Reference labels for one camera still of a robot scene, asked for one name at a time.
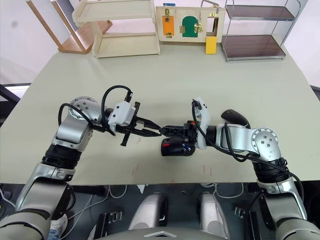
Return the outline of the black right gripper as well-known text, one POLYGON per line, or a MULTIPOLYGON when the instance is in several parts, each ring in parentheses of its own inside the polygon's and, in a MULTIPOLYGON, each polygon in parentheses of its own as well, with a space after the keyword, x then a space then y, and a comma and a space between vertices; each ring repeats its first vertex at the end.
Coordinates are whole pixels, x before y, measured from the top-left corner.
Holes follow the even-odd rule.
POLYGON ((196 148, 198 128, 193 120, 188 120, 183 126, 166 125, 161 128, 161 134, 171 138, 184 138, 184 142, 196 148))

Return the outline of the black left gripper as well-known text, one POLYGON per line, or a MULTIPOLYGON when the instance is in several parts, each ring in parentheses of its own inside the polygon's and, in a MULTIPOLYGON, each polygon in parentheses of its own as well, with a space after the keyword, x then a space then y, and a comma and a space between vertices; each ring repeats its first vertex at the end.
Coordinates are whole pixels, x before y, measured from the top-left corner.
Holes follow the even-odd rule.
POLYGON ((148 129, 159 130, 160 126, 149 119, 138 117, 137 113, 140 108, 140 103, 135 102, 132 106, 127 101, 118 103, 115 107, 115 131, 117 133, 124 134, 121 142, 121 146, 125 147, 129 140, 130 134, 142 136, 142 137, 159 137, 161 133, 154 132, 148 129), (148 129, 136 129, 136 122, 142 124, 148 129))

